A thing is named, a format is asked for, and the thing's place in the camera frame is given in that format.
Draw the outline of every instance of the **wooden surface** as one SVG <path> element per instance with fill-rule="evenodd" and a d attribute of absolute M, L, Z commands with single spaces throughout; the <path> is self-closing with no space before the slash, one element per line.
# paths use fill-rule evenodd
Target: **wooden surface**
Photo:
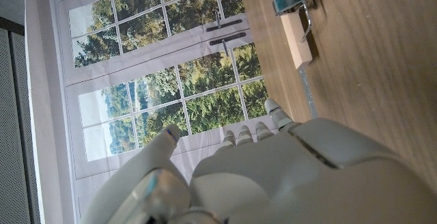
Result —
<path fill-rule="evenodd" d="M 274 98 L 294 120 L 310 120 L 308 102 L 300 76 L 294 67 L 290 48 L 287 46 L 287 37 L 281 19 L 271 13 L 272 0 L 268 0 L 268 3 L 264 0 L 243 1 L 268 95 Z"/>
<path fill-rule="evenodd" d="M 259 23 L 272 15 L 271 1 L 243 0 L 259 51 L 276 25 Z M 437 190 L 437 0 L 318 0 L 311 12 L 319 55 L 306 67 L 320 117 L 335 120 L 385 144 L 407 159 Z M 280 45 L 280 33 L 270 33 Z M 268 94 L 302 109 L 286 77 L 287 53 L 261 57 Z M 296 71 L 287 69 L 290 76 Z M 293 89 L 287 93 L 283 89 Z"/>

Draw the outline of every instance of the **window frame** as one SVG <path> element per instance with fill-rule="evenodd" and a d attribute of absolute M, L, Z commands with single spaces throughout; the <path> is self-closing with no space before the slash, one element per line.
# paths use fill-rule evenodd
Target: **window frame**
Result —
<path fill-rule="evenodd" d="M 155 10 L 161 9 L 162 12 L 163 12 L 165 27 L 166 27 L 166 31 L 167 31 L 167 38 L 170 38 L 173 35 L 171 33 L 171 28 L 170 28 L 170 25 L 169 25 L 169 18 L 167 16 L 167 9 L 166 9 L 166 7 L 168 5 L 171 5 L 171 4 L 179 2 L 179 1 L 182 1 L 182 0 L 170 0 L 170 1 L 167 1 L 167 2 L 165 2 L 165 0 L 160 0 L 160 4 L 159 5 L 155 5 L 155 6 L 151 7 L 151 8 L 149 8 L 149 9 L 146 9 L 146 10 L 144 10 L 142 12 L 139 12 L 139 13 L 137 13 L 135 15 L 129 16 L 129 17 L 125 18 L 125 19 L 118 20 L 117 10 L 115 8 L 115 0 L 111 0 L 111 9 L 112 9 L 112 12 L 113 12 L 114 23 L 111 23 L 111 24 L 109 24 L 109 25 L 107 25 L 105 27 L 102 27 L 102 28 L 94 30 L 94 31 L 83 33 L 81 35 L 77 35 L 77 36 L 74 36 L 74 37 L 70 36 L 70 40 L 73 41 L 75 39 L 79 39 L 79 38 L 83 38 L 83 37 L 86 37 L 86 36 L 90 36 L 90 35 L 93 35 L 93 34 L 96 34 L 96 33 L 102 32 L 102 31 L 105 31 L 107 29 L 110 29 L 112 27 L 115 27 L 115 31 L 116 31 L 116 34 L 117 34 L 117 41 L 118 41 L 117 43 L 118 43 L 119 55 L 126 54 L 123 51 L 122 39 L 121 39 L 121 36 L 120 36 L 119 25 L 121 25 L 122 23 L 126 23 L 128 21 L 131 21 L 132 19 L 135 19 L 135 18 L 138 18 L 140 16 L 143 16 L 143 15 L 149 13 L 149 12 L 153 12 Z M 223 10 L 223 6 L 222 6 L 222 3 L 221 3 L 221 0 L 216 0 L 216 2 L 217 2 L 217 5 L 218 5 L 218 10 L 219 10 L 219 13 L 220 13 L 221 20 L 226 19 L 225 18 L 225 12 Z"/>

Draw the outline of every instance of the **robot finger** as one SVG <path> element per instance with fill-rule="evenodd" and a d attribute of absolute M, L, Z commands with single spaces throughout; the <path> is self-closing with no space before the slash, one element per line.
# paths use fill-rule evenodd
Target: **robot finger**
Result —
<path fill-rule="evenodd" d="M 245 143 L 253 143 L 252 134 L 246 125 L 241 126 L 237 146 Z"/>
<path fill-rule="evenodd" d="M 273 133 L 267 128 L 267 126 L 263 122 L 258 122 L 255 127 L 258 141 L 269 138 L 273 135 Z"/>
<path fill-rule="evenodd" d="M 293 123 L 293 120 L 273 99 L 268 98 L 264 103 L 264 106 L 267 114 L 272 118 L 273 124 L 278 128 L 278 130 L 282 130 L 285 126 Z"/>

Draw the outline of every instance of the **window handle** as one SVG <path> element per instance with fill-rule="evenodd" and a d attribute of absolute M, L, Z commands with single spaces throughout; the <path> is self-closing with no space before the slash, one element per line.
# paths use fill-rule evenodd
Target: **window handle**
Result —
<path fill-rule="evenodd" d="M 221 42 L 223 43 L 223 47 L 225 48 L 226 57 L 229 57 L 229 53 L 227 53 L 227 46 L 225 39 L 221 39 Z"/>
<path fill-rule="evenodd" d="M 220 29 L 221 26 L 220 26 L 220 14 L 219 14 L 219 11 L 215 11 L 215 14 L 216 14 L 217 25 L 218 25 L 218 28 Z"/>

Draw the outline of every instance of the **white robotic hand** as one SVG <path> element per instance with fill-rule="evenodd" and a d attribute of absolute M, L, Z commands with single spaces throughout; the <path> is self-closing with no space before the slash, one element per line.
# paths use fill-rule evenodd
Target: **white robotic hand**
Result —
<path fill-rule="evenodd" d="M 257 143 L 238 140 L 203 159 L 187 184 L 169 160 L 169 125 L 98 191 L 82 223 L 437 223 L 437 196 L 374 140 L 323 119 L 300 124 L 273 100 Z"/>

